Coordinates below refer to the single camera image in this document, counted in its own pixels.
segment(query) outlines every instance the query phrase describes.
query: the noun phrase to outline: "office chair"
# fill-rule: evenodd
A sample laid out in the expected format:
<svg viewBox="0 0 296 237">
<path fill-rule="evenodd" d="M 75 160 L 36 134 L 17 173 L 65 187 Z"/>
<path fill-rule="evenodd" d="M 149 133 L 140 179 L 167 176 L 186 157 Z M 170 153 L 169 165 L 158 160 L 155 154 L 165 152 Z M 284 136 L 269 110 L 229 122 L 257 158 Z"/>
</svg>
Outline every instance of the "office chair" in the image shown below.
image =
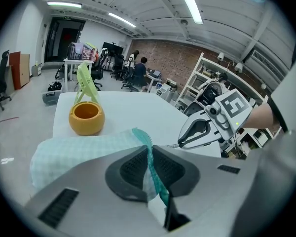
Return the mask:
<svg viewBox="0 0 296 237">
<path fill-rule="evenodd" d="M 124 55 L 117 55 L 114 58 L 114 66 L 113 66 L 113 72 L 110 73 L 111 78 L 115 77 L 116 80 L 118 80 L 121 76 L 121 73 L 125 73 L 126 71 L 123 70 L 123 62 L 124 62 Z"/>
<path fill-rule="evenodd" d="M 134 69 L 130 66 L 132 60 L 133 60 L 133 58 L 130 57 L 130 60 L 129 60 L 130 62 L 129 62 L 128 69 L 127 69 L 127 72 L 125 74 L 125 78 L 123 81 L 123 86 L 121 87 L 121 89 L 122 88 L 129 88 L 131 92 L 133 92 L 133 91 L 138 92 L 138 89 L 136 89 L 133 86 Z"/>
<path fill-rule="evenodd" d="M 4 107 L 2 107 L 1 101 L 4 101 L 5 99 L 8 99 L 8 98 L 11 101 L 11 97 L 5 94 L 5 90 L 6 90 L 5 70 L 6 70 L 6 65 L 8 63 L 8 57 L 9 57 L 9 50 L 6 52 L 3 52 L 1 63 L 0 63 L 0 106 L 1 106 L 1 110 L 3 111 L 4 111 Z"/>
<path fill-rule="evenodd" d="M 92 78 L 93 82 L 95 79 L 101 80 L 103 78 L 103 63 L 108 55 L 109 55 L 108 53 L 103 52 L 101 54 L 100 58 L 97 60 L 97 62 L 92 64 L 91 78 Z M 101 83 L 94 82 L 94 85 L 98 91 L 101 91 L 100 88 L 97 86 L 97 85 L 99 85 L 100 87 L 103 87 L 103 85 Z"/>
</svg>

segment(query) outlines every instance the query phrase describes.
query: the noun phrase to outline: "fluorescent light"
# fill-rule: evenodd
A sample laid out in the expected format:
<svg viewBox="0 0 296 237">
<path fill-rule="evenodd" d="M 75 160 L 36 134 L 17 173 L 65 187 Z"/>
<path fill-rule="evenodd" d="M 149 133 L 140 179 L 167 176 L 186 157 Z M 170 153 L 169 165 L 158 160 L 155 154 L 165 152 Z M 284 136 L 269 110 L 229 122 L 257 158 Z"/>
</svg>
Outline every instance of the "fluorescent light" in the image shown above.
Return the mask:
<svg viewBox="0 0 296 237">
<path fill-rule="evenodd" d="M 203 24 L 203 20 L 201 18 L 201 14 L 199 14 L 195 0 L 184 0 L 184 1 L 186 2 L 189 11 L 192 14 L 194 22 L 196 24 Z"/>
<path fill-rule="evenodd" d="M 119 19 L 119 20 L 121 20 L 121 21 L 123 21 L 123 22 L 125 22 L 126 24 L 129 24 L 129 25 L 132 26 L 132 27 L 136 27 L 136 26 L 133 25 L 132 23 L 128 22 L 127 20 L 125 20 L 125 19 L 123 19 L 123 18 L 121 18 L 121 17 L 119 17 L 119 16 L 117 16 L 117 15 L 115 15 L 115 14 L 113 14 L 113 13 L 109 13 L 109 15 L 112 16 L 112 17 L 114 17 L 114 18 L 117 18 L 117 19 Z"/>
<path fill-rule="evenodd" d="M 53 2 L 49 1 L 47 2 L 48 5 L 53 5 L 53 6 L 71 6 L 71 7 L 76 7 L 76 8 L 81 8 L 82 4 L 80 3 L 74 3 L 74 2 Z"/>
</svg>

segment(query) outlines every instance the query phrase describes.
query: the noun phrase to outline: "gray floor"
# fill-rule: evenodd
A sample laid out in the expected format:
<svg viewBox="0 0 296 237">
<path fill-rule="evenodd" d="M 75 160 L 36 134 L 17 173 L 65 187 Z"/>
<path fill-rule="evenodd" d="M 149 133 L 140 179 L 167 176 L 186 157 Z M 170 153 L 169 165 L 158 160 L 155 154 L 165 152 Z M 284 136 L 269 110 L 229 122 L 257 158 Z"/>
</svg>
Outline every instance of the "gray floor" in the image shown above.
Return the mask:
<svg viewBox="0 0 296 237">
<path fill-rule="evenodd" d="M 35 194 L 29 176 L 31 158 L 38 144 L 52 137 L 56 106 L 46 106 L 41 93 L 47 91 L 55 73 L 56 69 L 43 70 L 11 95 L 12 101 L 4 103 L 4 111 L 0 108 L 0 121 L 17 117 L 0 122 L 0 186 L 7 197 L 21 205 Z M 109 72 L 99 82 L 102 91 L 128 91 L 122 90 L 122 82 L 111 79 Z M 70 81 L 69 91 L 74 91 L 75 85 L 75 81 Z M 4 158 L 11 161 L 2 164 Z"/>
</svg>

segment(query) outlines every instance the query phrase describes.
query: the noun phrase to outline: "desk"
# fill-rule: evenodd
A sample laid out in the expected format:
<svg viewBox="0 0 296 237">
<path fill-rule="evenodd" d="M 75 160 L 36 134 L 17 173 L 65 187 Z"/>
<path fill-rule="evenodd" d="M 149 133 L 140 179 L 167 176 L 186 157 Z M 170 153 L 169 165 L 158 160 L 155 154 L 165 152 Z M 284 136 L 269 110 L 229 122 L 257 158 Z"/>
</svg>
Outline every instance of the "desk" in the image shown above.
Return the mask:
<svg viewBox="0 0 296 237">
<path fill-rule="evenodd" d="M 100 102 L 105 124 L 99 135 L 122 132 L 137 127 L 149 134 L 154 145 L 176 144 L 187 116 L 155 94 L 138 92 L 101 91 Z M 53 138 L 78 136 L 70 127 L 68 115 L 76 92 L 60 94 L 53 126 Z M 83 96 L 83 101 L 90 97 Z M 189 150 L 189 152 L 221 157 L 218 142 Z"/>
<path fill-rule="evenodd" d="M 89 60 L 68 60 L 68 59 L 65 59 L 64 60 L 65 62 L 65 92 L 68 92 L 68 77 L 67 77 L 67 74 L 68 74 L 68 64 L 71 65 L 71 71 L 70 71 L 70 80 L 73 79 L 73 69 L 74 69 L 74 65 L 80 65 L 81 63 L 86 63 L 87 66 L 88 66 L 88 69 L 89 69 L 89 73 L 91 74 L 91 64 L 93 63 L 93 61 L 89 61 Z"/>
<path fill-rule="evenodd" d="M 151 82 L 150 82 L 150 84 L 149 84 L 149 87 L 148 87 L 147 92 L 150 92 L 150 91 L 151 91 L 153 81 L 162 82 L 161 79 L 154 78 L 154 77 L 151 76 L 151 75 L 146 75 L 146 77 L 151 79 Z"/>
</svg>

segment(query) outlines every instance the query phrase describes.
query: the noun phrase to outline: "brick wall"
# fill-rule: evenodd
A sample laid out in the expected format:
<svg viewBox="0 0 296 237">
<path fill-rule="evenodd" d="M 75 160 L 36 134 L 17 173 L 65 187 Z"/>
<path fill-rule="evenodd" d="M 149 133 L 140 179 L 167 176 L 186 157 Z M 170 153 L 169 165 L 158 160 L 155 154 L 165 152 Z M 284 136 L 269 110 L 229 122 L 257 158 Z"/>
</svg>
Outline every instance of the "brick wall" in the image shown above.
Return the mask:
<svg viewBox="0 0 296 237">
<path fill-rule="evenodd" d="M 148 59 L 146 67 L 161 71 L 162 79 L 170 78 L 177 82 L 181 91 L 191 75 L 201 53 L 204 58 L 217 62 L 218 54 L 208 49 L 166 40 L 133 40 L 129 48 L 127 58 L 135 50 L 139 51 L 136 61 L 140 62 L 141 57 Z M 224 58 L 221 65 L 226 67 L 230 60 Z M 235 73 L 230 65 L 229 70 Z M 251 85 L 263 97 L 265 92 L 260 88 L 261 83 L 249 72 L 243 71 L 238 74 L 244 81 Z"/>
</svg>

